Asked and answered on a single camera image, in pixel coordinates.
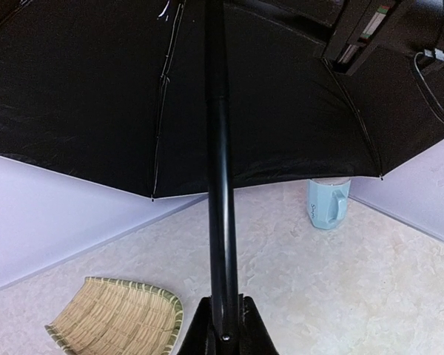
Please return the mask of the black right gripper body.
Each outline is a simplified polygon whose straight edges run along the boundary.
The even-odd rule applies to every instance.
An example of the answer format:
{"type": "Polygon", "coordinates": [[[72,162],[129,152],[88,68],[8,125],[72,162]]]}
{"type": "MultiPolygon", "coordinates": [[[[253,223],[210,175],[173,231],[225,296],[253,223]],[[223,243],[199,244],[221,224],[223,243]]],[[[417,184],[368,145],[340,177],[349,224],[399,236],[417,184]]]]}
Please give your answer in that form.
{"type": "Polygon", "coordinates": [[[328,70],[353,75],[403,13],[402,1],[342,1],[322,51],[328,70]]]}

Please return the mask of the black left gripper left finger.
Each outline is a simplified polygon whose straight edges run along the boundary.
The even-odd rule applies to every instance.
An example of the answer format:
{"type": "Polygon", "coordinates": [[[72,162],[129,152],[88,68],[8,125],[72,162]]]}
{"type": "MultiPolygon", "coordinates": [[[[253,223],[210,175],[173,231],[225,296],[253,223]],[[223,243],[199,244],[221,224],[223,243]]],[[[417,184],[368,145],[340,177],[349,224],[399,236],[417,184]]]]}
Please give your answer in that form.
{"type": "Polygon", "coordinates": [[[221,304],[214,297],[203,297],[177,355],[222,354],[221,304]]]}

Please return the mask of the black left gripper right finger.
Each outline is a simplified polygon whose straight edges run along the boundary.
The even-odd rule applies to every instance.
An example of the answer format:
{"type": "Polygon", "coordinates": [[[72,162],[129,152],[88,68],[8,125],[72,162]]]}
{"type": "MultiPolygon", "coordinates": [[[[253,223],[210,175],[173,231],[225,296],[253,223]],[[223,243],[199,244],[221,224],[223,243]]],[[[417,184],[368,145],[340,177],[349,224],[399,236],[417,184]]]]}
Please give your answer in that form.
{"type": "Polygon", "coordinates": [[[239,337],[229,354],[278,355],[255,301],[239,295],[239,337]]]}

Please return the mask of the pink folding umbrella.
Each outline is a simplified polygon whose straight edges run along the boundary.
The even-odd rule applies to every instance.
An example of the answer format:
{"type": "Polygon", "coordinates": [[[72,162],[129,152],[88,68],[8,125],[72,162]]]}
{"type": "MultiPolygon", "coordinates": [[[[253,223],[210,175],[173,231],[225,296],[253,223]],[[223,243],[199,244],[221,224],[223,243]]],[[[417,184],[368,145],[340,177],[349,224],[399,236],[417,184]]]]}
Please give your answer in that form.
{"type": "MultiPolygon", "coordinates": [[[[161,198],[209,193],[221,341],[236,188],[381,178],[444,138],[409,58],[321,57],[342,1],[0,1],[0,156],[161,198]]],[[[425,80],[444,108],[444,70],[425,80]]]]}

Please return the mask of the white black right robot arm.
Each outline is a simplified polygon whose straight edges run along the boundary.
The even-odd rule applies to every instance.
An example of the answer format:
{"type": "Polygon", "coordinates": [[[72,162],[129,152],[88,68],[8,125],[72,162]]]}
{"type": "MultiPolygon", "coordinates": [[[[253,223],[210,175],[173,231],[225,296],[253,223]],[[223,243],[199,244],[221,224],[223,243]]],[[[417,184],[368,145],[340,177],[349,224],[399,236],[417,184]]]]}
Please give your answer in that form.
{"type": "Polygon", "coordinates": [[[321,57],[352,75],[377,47],[409,58],[418,90],[444,124],[444,108],[425,80],[444,70],[444,1],[344,1],[321,57]]]}

